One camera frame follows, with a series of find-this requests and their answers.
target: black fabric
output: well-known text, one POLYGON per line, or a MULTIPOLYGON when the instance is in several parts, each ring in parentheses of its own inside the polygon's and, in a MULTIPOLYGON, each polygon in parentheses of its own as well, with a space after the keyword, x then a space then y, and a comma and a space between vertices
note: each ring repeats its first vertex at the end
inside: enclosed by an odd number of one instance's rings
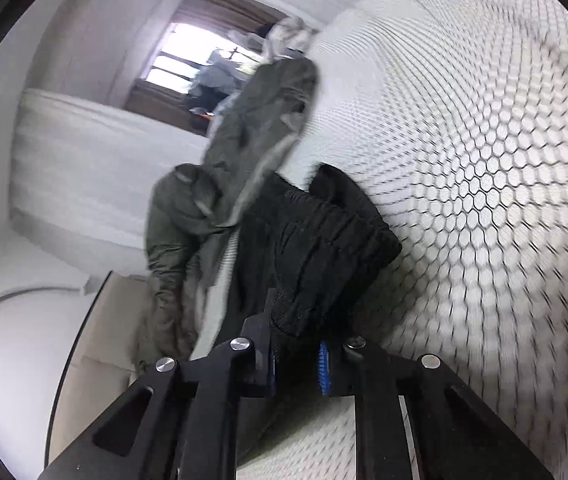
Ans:
POLYGON ((273 174, 245 213, 217 338, 236 336, 274 287, 271 345, 281 374, 323 335, 349 331, 356 300, 401 251, 375 206, 341 171, 320 166, 309 190, 273 174))

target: hexagon patterned fabric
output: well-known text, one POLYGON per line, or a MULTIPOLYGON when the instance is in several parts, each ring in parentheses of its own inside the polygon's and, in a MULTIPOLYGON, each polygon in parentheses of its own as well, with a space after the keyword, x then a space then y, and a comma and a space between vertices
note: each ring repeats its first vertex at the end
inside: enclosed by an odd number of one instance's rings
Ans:
MULTIPOLYGON (((568 12, 557 0, 360 0, 317 38, 281 171, 348 173, 403 240, 358 306, 433 352, 568 480, 568 12)), ((355 478, 348 399, 291 410, 238 478, 355 478)))

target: gray cloth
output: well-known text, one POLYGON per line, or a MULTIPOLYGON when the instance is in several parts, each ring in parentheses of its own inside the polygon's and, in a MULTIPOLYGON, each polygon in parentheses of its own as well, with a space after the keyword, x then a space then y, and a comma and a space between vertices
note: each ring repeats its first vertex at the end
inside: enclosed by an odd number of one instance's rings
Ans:
POLYGON ((138 330, 140 372, 163 356, 189 358, 197 302, 183 302, 187 266, 198 253, 203 285, 214 282, 229 228, 299 138, 316 82, 307 59, 259 67, 228 110, 202 166, 177 166, 155 185, 145 233, 155 301, 138 330))

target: curtain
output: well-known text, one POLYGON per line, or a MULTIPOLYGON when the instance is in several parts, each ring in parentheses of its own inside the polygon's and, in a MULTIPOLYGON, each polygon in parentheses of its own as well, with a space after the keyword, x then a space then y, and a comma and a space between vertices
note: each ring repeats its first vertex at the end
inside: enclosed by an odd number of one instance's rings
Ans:
POLYGON ((11 206, 50 224, 143 248, 153 184, 198 164, 208 140, 82 99, 24 92, 13 145, 11 206))
POLYGON ((284 16, 253 0, 184 0, 172 21, 188 23, 225 37, 232 28, 255 32, 265 23, 276 23, 284 16))

